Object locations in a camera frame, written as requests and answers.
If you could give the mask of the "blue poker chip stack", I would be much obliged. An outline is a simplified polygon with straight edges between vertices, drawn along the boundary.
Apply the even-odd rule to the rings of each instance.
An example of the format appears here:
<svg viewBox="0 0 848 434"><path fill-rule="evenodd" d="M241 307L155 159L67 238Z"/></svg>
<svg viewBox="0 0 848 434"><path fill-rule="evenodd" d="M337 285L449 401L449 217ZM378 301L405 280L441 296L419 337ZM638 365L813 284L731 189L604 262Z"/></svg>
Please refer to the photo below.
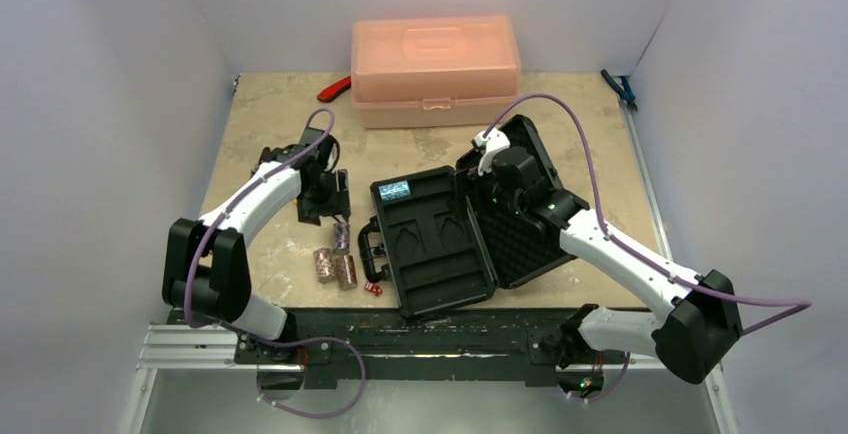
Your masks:
<svg viewBox="0 0 848 434"><path fill-rule="evenodd" d="M377 192L383 201L403 199L411 195L411 188L407 181L397 181L377 186Z"/></svg>

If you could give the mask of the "black plastic poker case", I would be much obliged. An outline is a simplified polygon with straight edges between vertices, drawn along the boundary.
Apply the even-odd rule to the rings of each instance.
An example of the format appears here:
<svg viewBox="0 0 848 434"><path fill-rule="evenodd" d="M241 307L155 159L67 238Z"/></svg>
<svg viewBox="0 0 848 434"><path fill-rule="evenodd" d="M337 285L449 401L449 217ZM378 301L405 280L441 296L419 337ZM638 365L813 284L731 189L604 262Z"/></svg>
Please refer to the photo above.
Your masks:
<svg viewBox="0 0 848 434"><path fill-rule="evenodd" d="M552 178L563 186L531 119L517 115L501 131L511 147L547 155ZM407 181L411 195L381 200L377 186L397 181ZM478 219L460 186L457 162L376 181L370 194L375 215L360 231L361 259L370 281L393 281L405 318L482 302L497 289L515 289L573 260L537 252L527 241L513 243Z"/></svg>

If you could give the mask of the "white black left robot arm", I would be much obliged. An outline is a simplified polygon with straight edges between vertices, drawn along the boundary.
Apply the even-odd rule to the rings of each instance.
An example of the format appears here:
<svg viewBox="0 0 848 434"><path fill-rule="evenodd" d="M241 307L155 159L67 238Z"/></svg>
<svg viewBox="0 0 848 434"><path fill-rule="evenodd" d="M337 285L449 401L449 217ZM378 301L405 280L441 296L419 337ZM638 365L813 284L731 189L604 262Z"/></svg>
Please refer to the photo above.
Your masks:
<svg viewBox="0 0 848 434"><path fill-rule="evenodd" d="M254 293L247 250L286 205L297 219L318 226L351 214L348 174L336 163L340 144L328 131L303 130L295 144L263 149L250 179L225 202L196 220L169 228L163 301L184 312L188 324L219 322L259 339L272 362L297 353L294 314Z"/></svg>

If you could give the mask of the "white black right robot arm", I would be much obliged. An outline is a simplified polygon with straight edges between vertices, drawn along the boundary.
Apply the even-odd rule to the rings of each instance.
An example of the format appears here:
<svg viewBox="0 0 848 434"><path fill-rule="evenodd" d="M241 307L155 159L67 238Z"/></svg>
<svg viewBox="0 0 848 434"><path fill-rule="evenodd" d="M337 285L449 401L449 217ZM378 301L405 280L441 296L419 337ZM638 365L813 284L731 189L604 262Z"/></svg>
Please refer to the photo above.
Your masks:
<svg viewBox="0 0 848 434"><path fill-rule="evenodd" d="M533 151L477 148L457 168L480 217L513 243L585 261L645 305L643 312L580 307L561 326L564 363L600 351L629 352L652 356L679 379L699 384L742 337L729 278L716 270L699 274L627 236L553 179Z"/></svg>

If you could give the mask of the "red dice pair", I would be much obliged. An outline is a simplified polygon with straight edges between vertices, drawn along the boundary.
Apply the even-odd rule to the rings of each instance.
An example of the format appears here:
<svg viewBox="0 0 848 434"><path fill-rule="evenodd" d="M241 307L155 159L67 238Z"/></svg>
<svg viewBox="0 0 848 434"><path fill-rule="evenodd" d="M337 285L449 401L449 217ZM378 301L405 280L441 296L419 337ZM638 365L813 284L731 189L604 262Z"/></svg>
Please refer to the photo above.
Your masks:
<svg viewBox="0 0 848 434"><path fill-rule="evenodd" d="M363 288L365 291L370 292L376 297L380 297L383 294L383 290L381 289L381 287L371 282L366 282Z"/></svg>

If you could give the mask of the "translucent pink plastic toolbox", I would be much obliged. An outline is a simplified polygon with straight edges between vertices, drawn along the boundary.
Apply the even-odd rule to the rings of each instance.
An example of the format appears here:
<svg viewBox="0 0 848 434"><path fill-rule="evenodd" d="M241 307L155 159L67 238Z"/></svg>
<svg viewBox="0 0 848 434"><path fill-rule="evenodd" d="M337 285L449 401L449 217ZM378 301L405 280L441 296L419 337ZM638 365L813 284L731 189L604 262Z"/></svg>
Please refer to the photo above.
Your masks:
<svg viewBox="0 0 848 434"><path fill-rule="evenodd" d="M355 23L350 73L363 128L426 128L489 123L522 66L508 17L442 17Z"/></svg>

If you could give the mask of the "red handled utility knife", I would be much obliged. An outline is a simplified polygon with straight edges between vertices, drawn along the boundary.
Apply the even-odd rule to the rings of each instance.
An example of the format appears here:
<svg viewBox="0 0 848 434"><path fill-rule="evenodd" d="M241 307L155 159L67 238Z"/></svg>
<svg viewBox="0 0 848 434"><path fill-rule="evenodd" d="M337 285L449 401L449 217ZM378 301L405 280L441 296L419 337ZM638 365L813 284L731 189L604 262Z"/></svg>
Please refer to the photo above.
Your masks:
<svg viewBox="0 0 848 434"><path fill-rule="evenodd" d="M346 76L321 90L316 95L316 100L321 103L332 103L339 96L349 91L351 87L352 78L350 76Z"/></svg>

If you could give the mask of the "blue handled pliers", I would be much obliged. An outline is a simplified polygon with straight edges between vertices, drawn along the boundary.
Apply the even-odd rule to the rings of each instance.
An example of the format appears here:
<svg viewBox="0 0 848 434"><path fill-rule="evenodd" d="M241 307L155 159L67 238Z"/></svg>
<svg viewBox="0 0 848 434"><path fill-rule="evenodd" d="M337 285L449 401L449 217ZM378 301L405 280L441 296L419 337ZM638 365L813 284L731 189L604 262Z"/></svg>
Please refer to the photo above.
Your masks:
<svg viewBox="0 0 848 434"><path fill-rule="evenodd" d="M600 75L608 87L616 93L619 99L624 102L629 109L633 111L638 110L636 96L626 76L613 76L606 69L602 69L600 71Z"/></svg>

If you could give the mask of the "black metal base frame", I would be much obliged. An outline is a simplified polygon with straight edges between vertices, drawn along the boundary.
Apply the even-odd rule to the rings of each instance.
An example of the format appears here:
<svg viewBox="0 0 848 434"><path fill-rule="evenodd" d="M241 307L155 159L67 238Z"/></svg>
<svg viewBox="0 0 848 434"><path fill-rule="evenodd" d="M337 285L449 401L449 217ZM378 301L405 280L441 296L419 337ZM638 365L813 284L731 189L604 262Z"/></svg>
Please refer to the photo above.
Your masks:
<svg viewBox="0 0 848 434"><path fill-rule="evenodd" d="M406 320L395 309L298 308L303 347L272 347L224 331L225 360L289 371L308 389L340 380L512 381L593 398L613 386L624 354L591 353L565 332L568 308L484 308Z"/></svg>

